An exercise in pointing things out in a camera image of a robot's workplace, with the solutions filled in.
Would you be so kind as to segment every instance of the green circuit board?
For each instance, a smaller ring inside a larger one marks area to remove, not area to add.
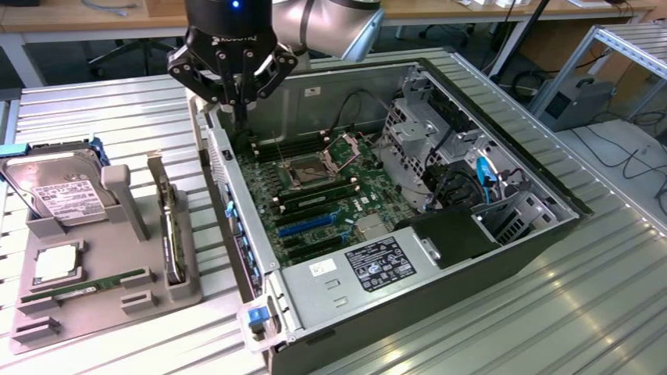
[[[297,264],[365,241],[366,238],[356,226],[357,220],[365,216],[376,214],[389,230],[400,220],[413,216],[412,207],[378,164],[373,146],[362,138],[357,140],[357,144],[360,154],[337,173],[322,170],[318,166],[324,160],[321,152],[269,162],[257,162],[257,158],[252,155],[238,157],[240,169],[264,230],[282,266]],[[340,140],[326,150],[337,167],[341,167],[354,155],[348,142]],[[298,166],[300,169],[294,172],[296,168],[290,170],[284,168],[286,165]],[[324,192],[306,195],[304,198],[284,199],[280,203],[281,212],[280,204],[274,203],[273,197],[289,196],[293,192],[301,192],[304,195],[306,191],[317,189],[317,186]],[[318,212],[314,217],[333,214],[332,223],[280,237],[280,229],[306,223],[312,218],[289,225],[278,225],[280,220],[312,211]]]

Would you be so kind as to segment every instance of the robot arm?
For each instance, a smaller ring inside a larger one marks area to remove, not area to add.
[[[185,10],[185,45],[169,53],[169,75],[242,124],[248,106],[270,95],[297,62],[277,44],[270,0],[186,0]],[[205,77],[198,65],[220,80]]]
[[[292,51],[360,61],[384,16],[378,0],[185,0],[185,11],[185,45],[169,53],[169,75],[232,113],[236,127],[296,67]]]

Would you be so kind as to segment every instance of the open computer tower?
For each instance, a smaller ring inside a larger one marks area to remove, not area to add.
[[[272,373],[314,370],[513,275],[588,207],[425,61],[308,70],[201,152]]]

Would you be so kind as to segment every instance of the white label sticker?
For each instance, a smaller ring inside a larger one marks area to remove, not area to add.
[[[77,219],[104,212],[102,202],[88,180],[39,186],[31,190],[57,220]]]
[[[326,200],[326,197],[321,196],[321,197],[316,197],[313,199],[309,199],[306,201],[302,201],[298,203],[298,207],[304,207],[305,205],[310,205],[312,203],[318,203],[321,201],[325,201]]]
[[[302,91],[302,96],[308,97],[308,96],[316,96],[318,95],[321,92],[321,88],[320,87],[310,87],[310,88],[306,88],[304,91]]]
[[[313,263],[310,265],[310,273],[313,277],[322,275],[326,272],[336,270],[336,264],[333,263],[333,259],[324,259],[321,262]]]

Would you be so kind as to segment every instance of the motherboard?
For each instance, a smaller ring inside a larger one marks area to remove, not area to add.
[[[340,132],[252,145],[240,169],[274,255],[290,266],[393,230],[413,216],[386,175],[381,148]]]

